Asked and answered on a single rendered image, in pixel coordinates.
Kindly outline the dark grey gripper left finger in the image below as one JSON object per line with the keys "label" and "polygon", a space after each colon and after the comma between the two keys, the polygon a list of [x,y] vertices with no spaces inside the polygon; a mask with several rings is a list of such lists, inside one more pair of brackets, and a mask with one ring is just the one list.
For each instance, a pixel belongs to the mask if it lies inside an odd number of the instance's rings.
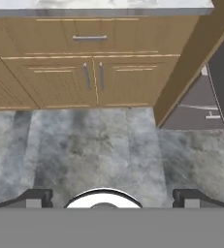
{"label": "dark grey gripper left finger", "polygon": [[0,208],[53,208],[52,197],[51,189],[28,189],[14,199],[0,202]]}

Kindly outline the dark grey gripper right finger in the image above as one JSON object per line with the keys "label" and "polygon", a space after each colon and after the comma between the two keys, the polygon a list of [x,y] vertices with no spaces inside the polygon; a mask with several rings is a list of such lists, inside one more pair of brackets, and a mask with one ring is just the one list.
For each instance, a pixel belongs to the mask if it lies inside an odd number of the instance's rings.
{"label": "dark grey gripper right finger", "polygon": [[218,208],[223,201],[211,199],[197,189],[174,189],[173,208]]}

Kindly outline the wooden drawer front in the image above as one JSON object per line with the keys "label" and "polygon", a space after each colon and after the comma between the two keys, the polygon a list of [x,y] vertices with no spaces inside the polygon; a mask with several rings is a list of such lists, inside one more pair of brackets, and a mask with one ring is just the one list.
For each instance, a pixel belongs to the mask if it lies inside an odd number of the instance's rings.
{"label": "wooden drawer front", "polygon": [[[143,51],[180,54],[197,22],[195,15],[0,17],[0,55]],[[108,38],[74,41],[74,35]]]}

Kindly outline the white and black round disc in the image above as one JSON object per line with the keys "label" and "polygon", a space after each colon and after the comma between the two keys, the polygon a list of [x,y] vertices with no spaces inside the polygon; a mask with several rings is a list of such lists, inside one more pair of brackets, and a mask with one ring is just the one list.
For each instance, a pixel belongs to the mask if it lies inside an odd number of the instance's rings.
{"label": "white and black round disc", "polygon": [[77,194],[65,208],[142,208],[142,204],[126,192],[114,188],[94,188]]}

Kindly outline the wooden cupboard door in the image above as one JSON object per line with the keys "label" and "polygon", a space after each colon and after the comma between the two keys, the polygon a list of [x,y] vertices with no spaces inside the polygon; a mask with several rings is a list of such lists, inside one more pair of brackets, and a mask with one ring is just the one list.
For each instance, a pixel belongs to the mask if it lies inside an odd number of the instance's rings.
{"label": "wooden cupboard door", "polygon": [[[3,58],[40,109],[92,108],[97,105],[92,59],[84,57]],[[87,88],[87,64],[91,89]]]}
{"label": "wooden cupboard door", "polygon": [[37,108],[36,103],[0,58],[0,111]]}
{"label": "wooden cupboard door", "polygon": [[[178,58],[176,54],[94,56],[98,106],[153,106],[166,86]],[[100,62],[104,70],[104,90],[100,87]]]}

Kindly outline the wooden side panel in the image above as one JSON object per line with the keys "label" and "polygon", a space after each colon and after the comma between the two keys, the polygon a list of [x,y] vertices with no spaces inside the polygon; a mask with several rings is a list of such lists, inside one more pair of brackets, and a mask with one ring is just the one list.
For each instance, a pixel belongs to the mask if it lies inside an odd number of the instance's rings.
{"label": "wooden side panel", "polygon": [[155,124],[159,128],[224,41],[224,0],[211,2],[214,6],[212,13],[198,18],[174,71],[153,107]]}

